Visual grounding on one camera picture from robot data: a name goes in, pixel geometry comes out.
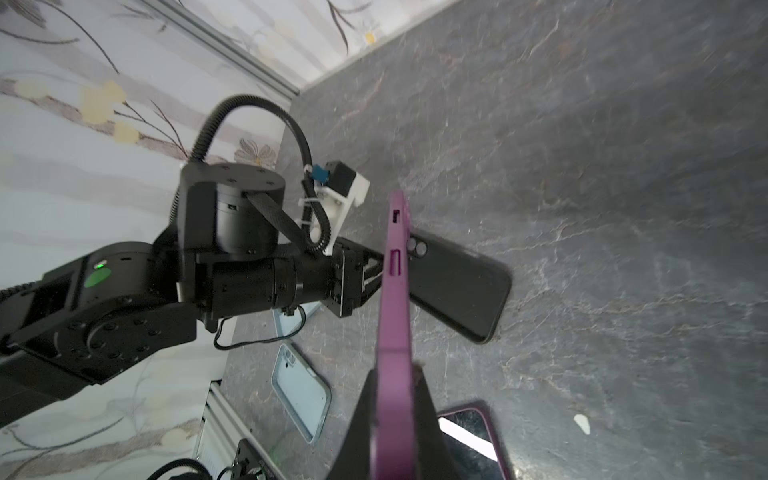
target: gray marble countertop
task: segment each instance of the gray marble countertop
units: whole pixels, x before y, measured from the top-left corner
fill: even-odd
[[[464,0],[294,102],[315,162],[372,182],[345,236],[380,248],[402,188],[416,226],[513,272],[487,345],[412,318],[435,405],[485,400],[518,478],[768,478],[767,38],[764,2]],[[286,136],[293,214],[299,164]],[[296,337],[333,391],[316,445],[277,345],[230,354],[222,390],[291,478],[335,458],[378,301]]]

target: black cable wire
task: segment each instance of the black cable wire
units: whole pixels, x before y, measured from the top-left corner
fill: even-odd
[[[161,476],[165,475],[169,471],[173,470],[174,468],[179,467],[189,467],[192,468],[195,472],[198,472],[202,475],[204,475],[206,480],[214,480],[214,477],[210,476],[210,473],[208,472],[208,469],[205,468],[205,466],[198,462],[197,460],[193,460],[192,458],[179,458],[178,460],[173,460],[172,462],[168,462],[165,465],[158,468],[155,473],[149,476],[147,480],[157,480]]]
[[[312,179],[312,152],[310,152],[310,144],[306,141],[306,136],[301,130],[299,124],[296,123],[288,113],[280,108],[279,105],[267,100],[266,98],[257,97],[255,95],[235,95],[229,97],[219,103],[214,111],[210,113],[208,119],[205,120],[205,124],[200,129],[200,133],[197,135],[197,141],[195,142],[192,153],[190,154],[189,161],[192,163],[204,163],[205,157],[210,149],[210,144],[214,141],[214,135],[221,126],[224,118],[234,109],[244,106],[251,106],[262,108],[270,113],[276,115],[282,120],[288,130],[296,138],[296,142],[299,144],[299,152],[301,153],[301,161],[304,165],[304,180],[301,184],[304,189],[304,196],[308,200],[302,212],[302,230],[306,234],[306,251],[311,253],[320,253],[326,249],[328,243],[330,243],[331,237],[331,225],[326,215],[326,211],[323,209],[323,205],[316,199],[315,183]],[[176,215],[179,208],[179,190],[176,190],[174,195],[174,202],[170,207],[170,223],[176,220]],[[310,237],[310,220],[312,219],[312,212],[317,217],[317,223],[320,225],[320,239],[315,243]]]
[[[221,330],[224,327],[224,322],[232,318],[231,316],[228,316],[227,318],[222,319],[221,323],[219,323],[219,328],[216,330],[216,336],[214,337],[214,347],[216,347],[217,350],[232,350],[232,349],[239,348],[241,346],[253,345],[255,343],[274,343],[274,342],[279,342],[280,340],[287,340],[290,337],[296,335],[298,332],[300,332],[301,329],[304,328],[304,324],[306,323],[306,312],[304,311],[304,308],[302,308],[301,305],[298,305],[296,309],[299,310],[299,314],[301,315],[301,323],[294,331],[292,331],[287,335],[276,336],[271,339],[264,339],[264,340],[249,340],[247,342],[233,343],[232,345],[221,345],[219,344],[219,337],[221,336]]]
[[[216,480],[221,480],[227,472],[232,472],[232,467],[224,467],[224,470],[222,470],[219,476],[216,477]]]
[[[26,290],[31,290],[35,288],[35,285],[37,285],[37,282],[20,283],[18,285],[4,288],[3,290],[0,290],[0,302],[9,298],[10,296],[14,296],[16,293],[25,292]]]

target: purple phone case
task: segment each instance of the purple phone case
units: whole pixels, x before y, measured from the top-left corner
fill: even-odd
[[[483,423],[485,423],[485,430],[488,431],[488,436],[491,437],[491,444],[496,451],[496,457],[498,458],[498,467],[502,471],[502,477],[504,480],[511,480],[512,476],[509,473],[509,467],[507,467],[506,455],[502,450],[502,444],[498,440],[496,431],[493,429],[493,423],[491,423],[491,413],[483,402],[472,402],[462,406],[455,407],[454,409],[445,410],[437,414],[438,418],[447,415],[453,415],[455,413],[464,412],[465,410],[475,410],[482,417]]]
[[[376,412],[371,434],[373,480],[415,480],[416,432],[409,313],[410,217],[402,191],[389,197],[379,338],[376,347]]]

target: small white debris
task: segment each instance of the small white debris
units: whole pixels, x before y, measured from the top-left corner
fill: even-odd
[[[581,428],[581,431],[584,432],[585,435],[589,435],[589,419],[587,417],[579,413],[574,415],[574,422],[576,422],[576,425]]]

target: black smartphone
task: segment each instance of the black smartphone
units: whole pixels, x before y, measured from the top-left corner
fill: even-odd
[[[514,480],[484,403],[460,406],[437,416],[459,478]]]
[[[421,230],[407,247],[411,301],[472,342],[488,342],[512,287],[505,266]]]

